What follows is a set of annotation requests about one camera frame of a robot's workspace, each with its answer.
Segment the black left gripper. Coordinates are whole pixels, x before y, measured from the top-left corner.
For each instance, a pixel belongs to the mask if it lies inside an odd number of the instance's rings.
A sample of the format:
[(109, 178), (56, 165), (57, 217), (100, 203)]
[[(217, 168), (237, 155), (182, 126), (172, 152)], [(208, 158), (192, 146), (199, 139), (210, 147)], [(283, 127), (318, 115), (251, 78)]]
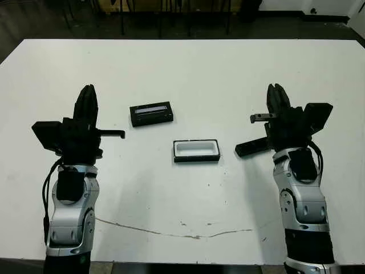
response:
[(75, 102), (73, 119), (64, 118), (59, 127), (55, 153), (66, 165), (94, 165), (103, 157), (101, 138), (112, 136), (125, 138), (124, 130), (100, 130), (96, 128), (98, 100), (94, 85), (85, 85)]

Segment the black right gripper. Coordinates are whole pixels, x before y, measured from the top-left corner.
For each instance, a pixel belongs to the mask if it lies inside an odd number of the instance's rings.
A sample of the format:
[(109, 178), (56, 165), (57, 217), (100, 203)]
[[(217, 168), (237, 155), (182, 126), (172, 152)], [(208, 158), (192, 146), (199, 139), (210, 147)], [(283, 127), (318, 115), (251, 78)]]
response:
[(266, 105), (269, 113), (253, 114), (250, 122), (265, 122), (267, 147), (275, 152), (307, 147), (310, 137), (298, 125), (303, 118), (303, 108), (291, 107), (289, 97), (280, 84), (269, 84)]

